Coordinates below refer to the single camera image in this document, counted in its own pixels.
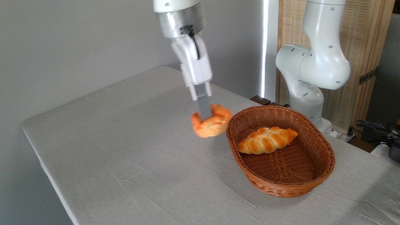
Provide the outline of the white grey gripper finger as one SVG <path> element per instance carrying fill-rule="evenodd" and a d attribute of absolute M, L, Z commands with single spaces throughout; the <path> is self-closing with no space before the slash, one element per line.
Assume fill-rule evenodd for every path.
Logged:
<path fill-rule="evenodd" d="M 194 85 L 189 82 L 189 90 L 192 100 L 196 102 L 201 121 L 204 121 L 212 116 L 209 97 L 212 95 L 209 82 Z"/>

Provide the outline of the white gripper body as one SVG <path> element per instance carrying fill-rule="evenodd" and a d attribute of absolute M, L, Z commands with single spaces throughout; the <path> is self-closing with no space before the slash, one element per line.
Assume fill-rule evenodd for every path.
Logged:
<path fill-rule="evenodd" d="M 213 76 L 211 65 L 201 34 L 194 34 L 194 36 L 187 32 L 179 34 L 172 41 L 172 48 L 181 62 L 186 87 L 189 87 L 189 82 L 199 85 L 211 81 Z"/>

